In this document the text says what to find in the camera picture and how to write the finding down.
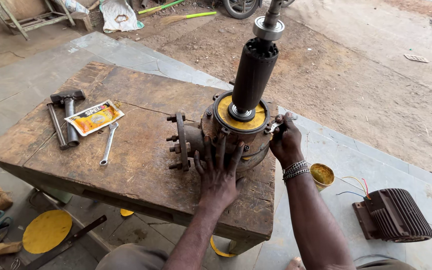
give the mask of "wooden workbench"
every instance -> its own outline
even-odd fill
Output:
[[[117,122],[109,164],[99,161],[108,140],[105,127],[81,137],[78,147],[59,150],[47,103],[49,97],[0,137],[0,167],[36,188],[53,187],[172,223],[187,226],[199,200],[200,178],[168,169],[179,160],[169,152],[177,134],[169,114],[186,113],[198,122],[223,90],[91,62],[58,90],[83,89],[76,111],[112,100],[126,114]],[[271,116],[276,115],[275,105]],[[56,110],[63,123],[63,109]],[[66,135],[66,124],[63,124]],[[247,180],[239,198],[219,218],[215,235],[231,240],[231,252],[241,254],[268,240],[273,230],[275,158],[269,152]]]

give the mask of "bare foot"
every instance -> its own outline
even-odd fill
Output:
[[[294,257],[286,266],[285,270],[306,270],[304,266],[301,265],[301,258]]]

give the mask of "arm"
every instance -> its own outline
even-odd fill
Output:
[[[209,238],[226,207],[237,199],[244,177],[236,180],[236,166],[243,154],[244,143],[238,143],[231,161],[224,168],[226,137],[220,135],[216,147],[216,164],[211,157],[211,141],[204,137],[206,169],[201,166],[199,152],[194,153],[194,164],[201,176],[201,199],[194,217],[174,247],[162,270],[200,270]]]
[[[290,113],[278,115],[284,125],[276,128],[270,147],[282,168],[304,160],[301,132],[291,122]],[[294,237],[307,269],[355,269],[348,243],[338,223],[321,198],[309,172],[286,181]]]

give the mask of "sledge hammer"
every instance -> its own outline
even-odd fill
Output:
[[[75,113],[75,101],[84,100],[86,95],[83,90],[66,90],[61,91],[57,94],[52,94],[51,101],[59,106],[64,105],[66,111],[66,117],[72,116]],[[79,145],[78,132],[75,127],[68,124],[68,145],[70,147],[76,147]]]

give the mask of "red wire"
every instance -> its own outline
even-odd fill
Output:
[[[371,200],[371,198],[369,197],[369,189],[368,189],[368,184],[366,183],[366,180],[364,180],[364,178],[361,178],[364,181],[364,185],[366,185],[366,196],[368,196],[368,199]]]

